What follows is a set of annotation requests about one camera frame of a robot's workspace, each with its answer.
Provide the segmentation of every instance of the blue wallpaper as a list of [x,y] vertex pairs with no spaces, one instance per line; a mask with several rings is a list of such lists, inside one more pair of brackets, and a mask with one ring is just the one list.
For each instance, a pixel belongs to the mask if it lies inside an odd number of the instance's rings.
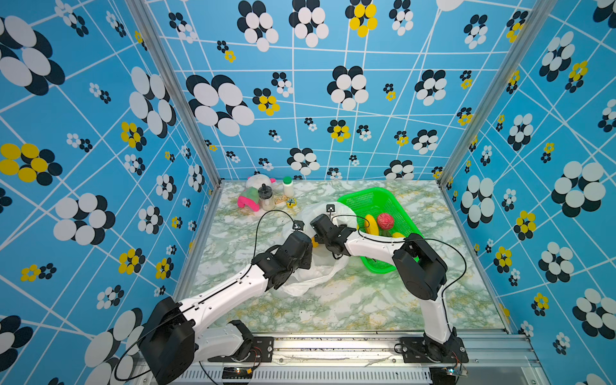
[[221,177],[408,180],[440,177],[534,0],[147,5]]
[[616,10],[560,0],[446,184],[552,384],[614,384]]
[[176,288],[212,185],[147,47],[121,1],[2,4],[0,384],[127,377]]

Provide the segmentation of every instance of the white plastic bag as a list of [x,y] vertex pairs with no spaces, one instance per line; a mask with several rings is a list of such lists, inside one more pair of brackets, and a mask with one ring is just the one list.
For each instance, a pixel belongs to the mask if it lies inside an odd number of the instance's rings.
[[[336,212],[333,216],[340,214],[350,214],[351,216],[341,216],[332,219],[336,225],[346,224],[352,229],[357,228],[357,218],[353,210],[340,202],[323,202],[315,203],[314,205],[306,206],[295,218],[304,223],[304,233],[312,238],[316,235],[314,229],[310,226],[310,222],[321,214],[327,214],[326,206],[335,205]],[[291,234],[291,223],[287,223],[282,228],[282,236],[277,240],[277,244],[281,245],[286,238]],[[315,287],[321,283],[330,280],[336,272],[343,269],[349,262],[348,256],[341,256],[339,259],[334,259],[331,251],[325,248],[325,245],[319,245],[312,249],[312,265],[309,270],[298,269],[287,279],[286,283],[281,286],[281,290],[292,295],[301,296],[309,288]]]

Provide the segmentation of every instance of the red ball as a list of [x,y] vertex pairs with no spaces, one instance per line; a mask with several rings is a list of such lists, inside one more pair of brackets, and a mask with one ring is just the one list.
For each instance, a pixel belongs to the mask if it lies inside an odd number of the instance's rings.
[[395,221],[394,217],[392,217],[390,214],[382,213],[379,214],[379,216],[376,218],[376,223],[383,230],[391,230],[394,227]]

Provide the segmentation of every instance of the plush toy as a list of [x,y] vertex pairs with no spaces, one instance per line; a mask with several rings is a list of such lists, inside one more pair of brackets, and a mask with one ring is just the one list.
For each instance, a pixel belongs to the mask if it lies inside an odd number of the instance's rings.
[[276,179],[271,179],[267,175],[256,174],[251,176],[246,181],[246,190],[242,191],[240,197],[237,198],[237,206],[242,208],[248,205],[253,211],[259,211],[259,187],[262,185],[271,187],[274,182],[276,182]]

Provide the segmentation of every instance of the green plastic basket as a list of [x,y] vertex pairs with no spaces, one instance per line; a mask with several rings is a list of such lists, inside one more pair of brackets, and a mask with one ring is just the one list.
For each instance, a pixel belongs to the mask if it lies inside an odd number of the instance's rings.
[[[381,187],[367,188],[366,190],[343,195],[338,201],[350,207],[355,215],[365,217],[371,214],[378,217],[381,213],[388,213],[394,217],[394,228],[390,230],[393,234],[398,232],[404,235],[417,233],[421,235],[417,226],[413,223],[407,212],[404,211],[394,194]],[[362,227],[363,220],[357,218],[357,223]],[[395,266],[387,262],[377,261],[376,259],[361,257],[366,268],[375,274],[386,274],[395,270]]]

